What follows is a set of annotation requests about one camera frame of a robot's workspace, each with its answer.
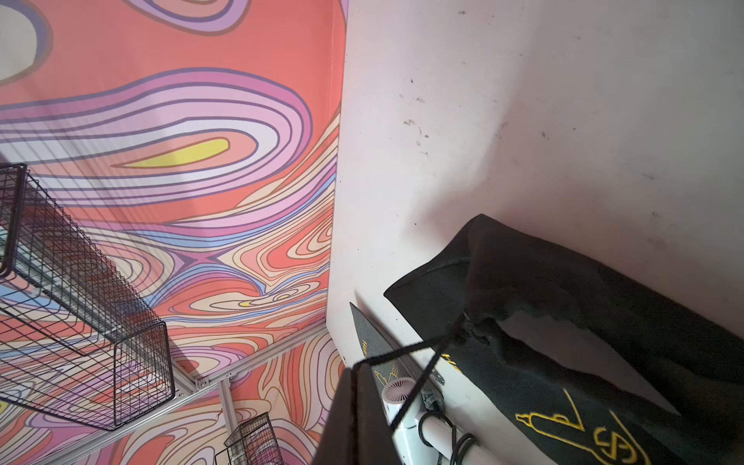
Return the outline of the black hair dryer pouch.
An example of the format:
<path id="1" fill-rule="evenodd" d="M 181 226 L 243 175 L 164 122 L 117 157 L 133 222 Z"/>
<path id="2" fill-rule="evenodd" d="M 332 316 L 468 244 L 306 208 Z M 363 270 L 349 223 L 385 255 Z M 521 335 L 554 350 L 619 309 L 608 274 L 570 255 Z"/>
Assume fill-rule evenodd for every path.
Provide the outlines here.
<path id="1" fill-rule="evenodd" d="M 517 463 L 742 462 L 741 279 L 620 269 L 486 215 L 356 225 L 356 295 L 396 335 L 449 335 L 436 380 L 472 442 Z"/>

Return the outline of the grey hair dryer pouch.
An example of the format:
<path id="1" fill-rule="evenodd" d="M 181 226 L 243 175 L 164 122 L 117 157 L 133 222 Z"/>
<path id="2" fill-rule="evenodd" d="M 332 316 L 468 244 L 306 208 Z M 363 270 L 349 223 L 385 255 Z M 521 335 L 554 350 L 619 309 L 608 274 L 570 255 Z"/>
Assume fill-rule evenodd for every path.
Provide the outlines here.
<path id="1" fill-rule="evenodd" d="M 399 344 L 389 336 L 377 323 L 371 320 L 358 306 L 350 303 L 350 309 L 356 329 L 358 343 L 364 358 L 373 358 L 393 352 Z M 379 393 L 393 381 L 412 378 L 417 381 L 424 371 L 412 356 L 406 355 L 372 367 Z M 445 400 L 441 392 L 444 378 L 436 371 L 422 387 L 420 394 L 426 410 L 445 411 Z"/>

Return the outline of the white hair dryer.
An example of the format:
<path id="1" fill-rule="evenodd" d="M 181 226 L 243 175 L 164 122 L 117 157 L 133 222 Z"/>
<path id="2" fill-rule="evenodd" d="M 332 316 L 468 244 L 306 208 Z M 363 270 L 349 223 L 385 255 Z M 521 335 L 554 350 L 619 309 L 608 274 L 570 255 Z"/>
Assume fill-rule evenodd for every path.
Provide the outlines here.
<path id="1" fill-rule="evenodd" d="M 393 433 L 393 443 L 403 464 L 506 464 L 441 412 L 424 410 L 420 394 Z"/>

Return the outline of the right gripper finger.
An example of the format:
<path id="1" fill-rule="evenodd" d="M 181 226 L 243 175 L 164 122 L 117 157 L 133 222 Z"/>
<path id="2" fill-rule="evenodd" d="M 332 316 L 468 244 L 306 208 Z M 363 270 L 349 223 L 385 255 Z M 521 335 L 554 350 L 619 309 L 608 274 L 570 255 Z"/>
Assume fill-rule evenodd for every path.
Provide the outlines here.
<path id="1" fill-rule="evenodd" d="M 393 465 L 401 459 L 371 366 L 346 368 L 333 399 L 314 464 Z"/>

